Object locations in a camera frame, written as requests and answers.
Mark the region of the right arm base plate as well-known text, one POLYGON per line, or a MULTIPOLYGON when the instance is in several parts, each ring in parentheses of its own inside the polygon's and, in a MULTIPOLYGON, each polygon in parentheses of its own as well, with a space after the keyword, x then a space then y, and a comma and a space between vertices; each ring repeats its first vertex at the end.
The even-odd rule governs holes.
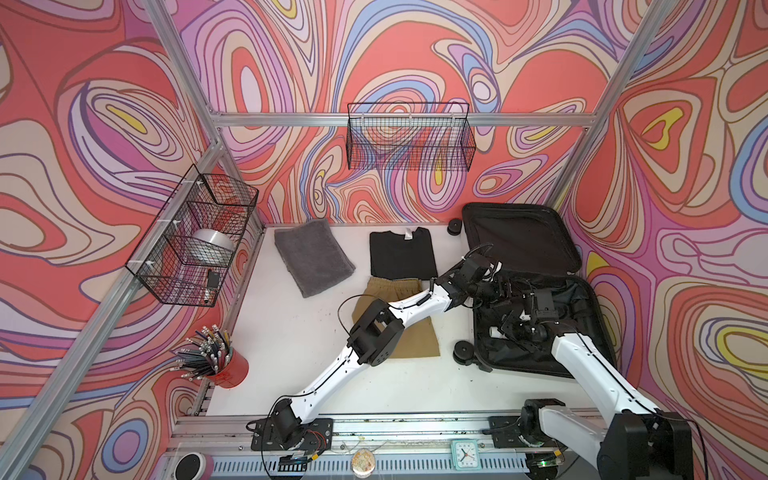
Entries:
POLYGON ((488 426, 482 429, 481 433, 491 437, 495 448, 568 450, 567 446, 549 437, 544 439, 524 436, 520 430, 518 416, 491 416, 488 418, 488 426))

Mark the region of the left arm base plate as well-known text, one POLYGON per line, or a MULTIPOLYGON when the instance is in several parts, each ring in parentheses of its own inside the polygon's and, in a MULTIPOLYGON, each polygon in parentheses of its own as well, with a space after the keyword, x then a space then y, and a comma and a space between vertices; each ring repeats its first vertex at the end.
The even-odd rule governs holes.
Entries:
POLYGON ((245 425, 251 437, 251 450, 257 452, 293 451, 324 452, 332 447, 334 420, 318 418, 309 424, 297 420, 264 418, 245 425))

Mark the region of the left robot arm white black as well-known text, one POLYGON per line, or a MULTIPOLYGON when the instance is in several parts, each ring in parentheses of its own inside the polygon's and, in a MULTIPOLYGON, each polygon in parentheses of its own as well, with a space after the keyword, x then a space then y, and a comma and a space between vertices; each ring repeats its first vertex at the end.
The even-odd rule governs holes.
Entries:
POLYGON ((253 421, 253 434, 263 443, 289 450, 309 434, 321 407, 354 376, 381 365, 394 353, 404 333, 429 317, 463 306, 490 302, 492 285, 502 262, 489 256, 493 244, 469 250, 429 288, 401 301, 375 297, 348 330, 345 347, 308 387, 275 400, 266 418, 253 421))

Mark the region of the black suitcase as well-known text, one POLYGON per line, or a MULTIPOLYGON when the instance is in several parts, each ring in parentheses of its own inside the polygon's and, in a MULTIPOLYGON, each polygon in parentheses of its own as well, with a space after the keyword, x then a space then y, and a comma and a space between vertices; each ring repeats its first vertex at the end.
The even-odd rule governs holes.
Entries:
POLYGON ((564 221, 556 210, 535 204, 469 203, 462 221, 470 248, 493 244, 489 256, 502 262, 498 274, 515 287, 511 300, 472 309, 472 338, 454 345, 453 359, 480 370, 516 371, 568 377, 569 372, 545 349, 531 354, 507 338, 491 338, 512 301, 531 290, 551 290, 559 316, 573 321, 590 337, 599 352, 615 365, 614 348, 590 284, 579 277, 582 259, 564 221))

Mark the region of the black t-shirt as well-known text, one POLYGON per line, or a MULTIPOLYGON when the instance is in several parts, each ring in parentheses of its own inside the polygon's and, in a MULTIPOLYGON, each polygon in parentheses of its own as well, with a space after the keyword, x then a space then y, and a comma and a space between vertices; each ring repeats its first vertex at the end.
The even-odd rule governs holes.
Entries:
POLYGON ((408 234, 369 234, 371 275, 387 280, 430 280, 438 276, 432 236, 419 227, 408 234))

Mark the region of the khaki shorts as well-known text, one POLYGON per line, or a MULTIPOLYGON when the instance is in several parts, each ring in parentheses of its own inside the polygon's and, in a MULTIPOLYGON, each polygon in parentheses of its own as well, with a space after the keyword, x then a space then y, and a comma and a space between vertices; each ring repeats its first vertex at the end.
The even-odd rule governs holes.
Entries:
MULTIPOLYGON (((421 292, 422 282, 419 279, 389 280, 371 277, 364 290, 364 295, 357 298, 352 311, 352 321, 356 322, 375 298, 386 302, 396 302, 421 292)), ((391 358, 413 359, 439 356, 438 339, 432 320, 427 317, 404 331, 391 358)))

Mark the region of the white bottle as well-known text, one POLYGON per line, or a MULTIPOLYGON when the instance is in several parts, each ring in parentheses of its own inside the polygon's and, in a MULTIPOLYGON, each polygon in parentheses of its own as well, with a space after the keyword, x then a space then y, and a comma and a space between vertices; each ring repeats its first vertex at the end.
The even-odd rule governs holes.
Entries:
POLYGON ((497 338, 497 339, 506 337, 506 335, 502 331, 500 331, 497 327, 490 327, 489 335, 491 338, 497 338))

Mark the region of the grey towel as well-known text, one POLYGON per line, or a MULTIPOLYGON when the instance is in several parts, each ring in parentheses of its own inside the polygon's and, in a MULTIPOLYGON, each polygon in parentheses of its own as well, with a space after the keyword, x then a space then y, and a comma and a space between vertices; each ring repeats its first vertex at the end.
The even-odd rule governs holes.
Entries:
POLYGON ((326 219, 278 229, 275 246, 303 298, 318 295, 351 277, 355 266, 326 219))

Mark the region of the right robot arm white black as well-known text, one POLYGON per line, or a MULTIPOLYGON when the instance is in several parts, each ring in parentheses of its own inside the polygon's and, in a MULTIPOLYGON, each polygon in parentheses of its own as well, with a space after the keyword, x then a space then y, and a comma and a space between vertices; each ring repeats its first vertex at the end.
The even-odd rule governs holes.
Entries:
POLYGON ((691 427, 633 387, 571 320, 560 318, 550 291, 523 293, 502 322, 512 339, 548 349, 588 394, 603 427, 554 398, 529 399, 516 429, 521 441, 556 441, 593 466, 602 479, 691 479, 691 427))

